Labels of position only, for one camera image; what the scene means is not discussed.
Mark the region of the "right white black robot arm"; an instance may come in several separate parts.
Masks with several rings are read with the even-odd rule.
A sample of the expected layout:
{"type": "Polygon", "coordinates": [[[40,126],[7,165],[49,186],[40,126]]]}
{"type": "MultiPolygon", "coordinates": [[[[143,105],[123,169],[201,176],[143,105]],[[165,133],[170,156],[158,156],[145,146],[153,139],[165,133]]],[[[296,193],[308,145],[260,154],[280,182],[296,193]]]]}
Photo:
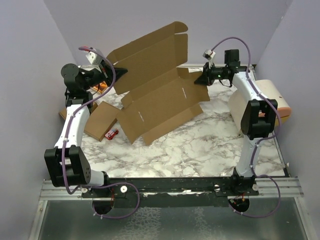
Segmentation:
{"type": "Polygon", "coordinates": [[[240,63],[239,50],[224,52],[223,67],[215,66],[214,56],[215,52],[210,49],[203,53],[207,63],[203,66],[202,75],[194,83],[211,86],[216,80],[229,80],[244,99],[245,109],[240,119],[243,147],[228,187],[234,195],[240,196],[253,188],[261,142],[274,131],[278,102],[267,98],[250,79],[249,68],[240,63]]]}

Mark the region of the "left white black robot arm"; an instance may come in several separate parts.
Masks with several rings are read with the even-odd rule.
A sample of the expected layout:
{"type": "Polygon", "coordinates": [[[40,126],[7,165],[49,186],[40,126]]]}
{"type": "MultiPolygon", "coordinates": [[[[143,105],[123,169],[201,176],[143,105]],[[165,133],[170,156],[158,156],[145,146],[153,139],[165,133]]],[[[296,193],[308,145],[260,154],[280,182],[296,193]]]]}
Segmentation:
{"type": "Polygon", "coordinates": [[[104,60],[91,70],[73,63],[61,68],[60,73],[66,86],[66,119],[54,147],[45,150],[44,160],[52,184],[64,187],[69,195],[74,194],[81,186],[93,187],[94,193],[101,198],[110,193],[111,186],[106,182],[107,174],[91,169],[81,144],[94,102],[89,89],[107,81],[111,81],[108,86],[112,88],[127,72],[126,68],[110,66],[104,60]]]}

